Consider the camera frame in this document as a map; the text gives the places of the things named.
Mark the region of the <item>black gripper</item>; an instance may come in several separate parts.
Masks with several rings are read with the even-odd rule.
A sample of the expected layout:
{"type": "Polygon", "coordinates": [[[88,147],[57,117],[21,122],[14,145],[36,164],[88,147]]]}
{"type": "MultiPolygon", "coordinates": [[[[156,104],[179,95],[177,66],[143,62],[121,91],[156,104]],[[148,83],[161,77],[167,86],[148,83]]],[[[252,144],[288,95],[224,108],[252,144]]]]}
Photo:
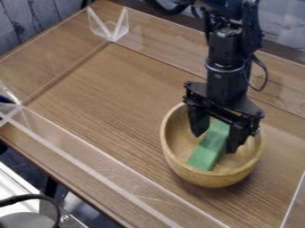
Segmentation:
{"type": "Polygon", "coordinates": [[[209,117],[230,126],[225,152],[235,153],[248,135],[258,132],[264,112],[247,98],[251,65],[219,68],[209,64],[207,81],[184,83],[183,102],[187,106],[189,130],[199,137],[209,127],[209,117]]]}

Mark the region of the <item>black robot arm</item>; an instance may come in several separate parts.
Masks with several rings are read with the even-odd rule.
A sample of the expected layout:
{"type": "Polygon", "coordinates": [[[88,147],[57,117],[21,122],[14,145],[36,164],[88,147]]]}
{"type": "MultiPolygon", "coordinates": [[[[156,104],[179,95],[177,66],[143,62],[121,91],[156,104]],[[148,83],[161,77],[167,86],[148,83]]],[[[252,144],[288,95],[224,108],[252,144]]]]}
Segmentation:
{"type": "Polygon", "coordinates": [[[264,112],[247,97],[251,66],[260,65],[255,50],[263,33],[258,22],[258,0],[195,0],[200,5],[208,46],[207,80],[184,83],[189,130],[201,135],[216,118],[230,126],[225,151],[232,153],[259,131],[264,112]]]}

